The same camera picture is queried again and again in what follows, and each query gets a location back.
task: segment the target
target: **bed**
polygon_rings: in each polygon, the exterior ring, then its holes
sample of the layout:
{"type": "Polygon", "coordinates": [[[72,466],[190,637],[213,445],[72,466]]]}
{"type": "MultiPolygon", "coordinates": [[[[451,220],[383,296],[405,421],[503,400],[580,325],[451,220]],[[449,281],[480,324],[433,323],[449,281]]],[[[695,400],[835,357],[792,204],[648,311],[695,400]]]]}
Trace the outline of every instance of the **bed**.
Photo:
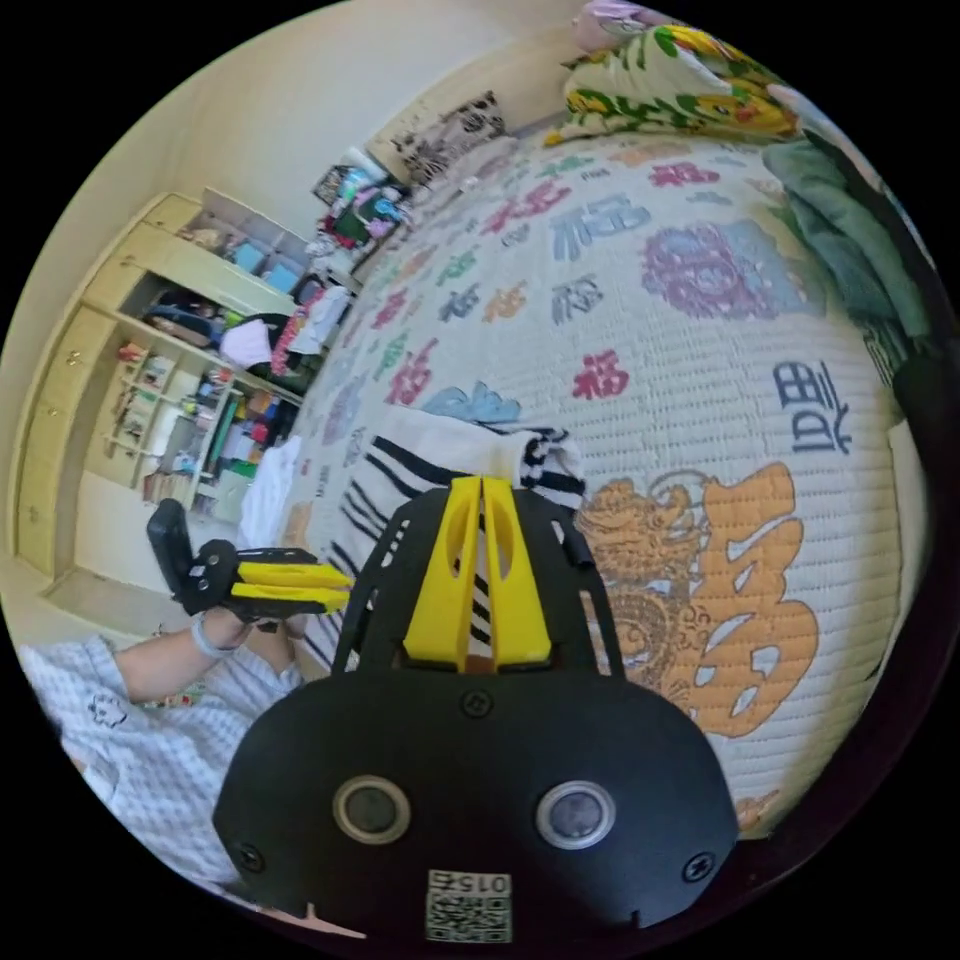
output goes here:
{"type": "Polygon", "coordinates": [[[380,257],[296,428],[288,540],[324,555],[390,404],[568,430],[629,675],[697,720],[761,837],[851,729],[902,623],[909,438],[895,457],[892,392],[759,146],[542,146],[568,33],[468,65],[368,144],[402,176],[396,132],[485,83],[520,141],[380,257]]]}

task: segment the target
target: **wrist bracelet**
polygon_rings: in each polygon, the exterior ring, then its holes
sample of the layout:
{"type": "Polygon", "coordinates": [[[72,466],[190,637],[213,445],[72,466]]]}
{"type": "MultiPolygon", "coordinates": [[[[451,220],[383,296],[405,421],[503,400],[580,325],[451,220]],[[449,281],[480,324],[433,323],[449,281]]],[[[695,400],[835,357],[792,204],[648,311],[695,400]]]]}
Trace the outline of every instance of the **wrist bracelet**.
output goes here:
{"type": "Polygon", "coordinates": [[[212,660],[225,660],[233,654],[235,647],[217,647],[210,642],[206,630],[203,629],[203,622],[206,620],[206,613],[201,613],[193,625],[190,627],[190,635],[193,637],[194,646],[205,656],[212,660]]]}

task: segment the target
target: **white label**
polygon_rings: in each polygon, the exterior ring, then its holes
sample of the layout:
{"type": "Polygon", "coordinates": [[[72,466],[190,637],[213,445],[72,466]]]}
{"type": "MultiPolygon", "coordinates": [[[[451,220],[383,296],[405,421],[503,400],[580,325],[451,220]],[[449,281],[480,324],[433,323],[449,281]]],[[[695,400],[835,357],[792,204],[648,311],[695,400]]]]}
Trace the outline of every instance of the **white label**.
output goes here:
{"type": "Polygon", "coordinates": [[[431,870],[427,939],[440,943],[510,943],[513,885],[506,873],[431,870]]]}

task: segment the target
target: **floral pillow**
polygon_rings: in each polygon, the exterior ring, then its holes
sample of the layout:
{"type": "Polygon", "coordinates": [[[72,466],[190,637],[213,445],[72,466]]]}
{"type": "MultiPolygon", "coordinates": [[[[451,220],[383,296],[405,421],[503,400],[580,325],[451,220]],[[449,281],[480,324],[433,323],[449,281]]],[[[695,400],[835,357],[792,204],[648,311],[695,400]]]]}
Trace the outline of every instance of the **floral pillow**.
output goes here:
{"type": "Polygon", "coordinates": [[[411,182],[424,185],[481,143],[505,132],[500,105],[493,91],[488,90],[482,97],[451,110],[426,130],[408,133],[392,142],[411,182]]]}

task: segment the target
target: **patterned shirt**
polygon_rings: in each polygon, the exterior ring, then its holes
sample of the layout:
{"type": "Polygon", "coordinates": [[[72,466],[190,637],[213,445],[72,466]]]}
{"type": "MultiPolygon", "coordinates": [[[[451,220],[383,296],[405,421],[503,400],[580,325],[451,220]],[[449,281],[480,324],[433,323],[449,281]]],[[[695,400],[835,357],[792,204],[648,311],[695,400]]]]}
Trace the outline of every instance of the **patterned shirt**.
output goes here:
{"type": "Polygon", "coordinates": [[[107,809],[154,856],[221,896],[240,878],[213,828],[223,778],[253,722],[302,683],[246,647],[215,664],[202,694],[162,709],[130,703],[107,642],[19,648],[63,749],[107,809]]]}

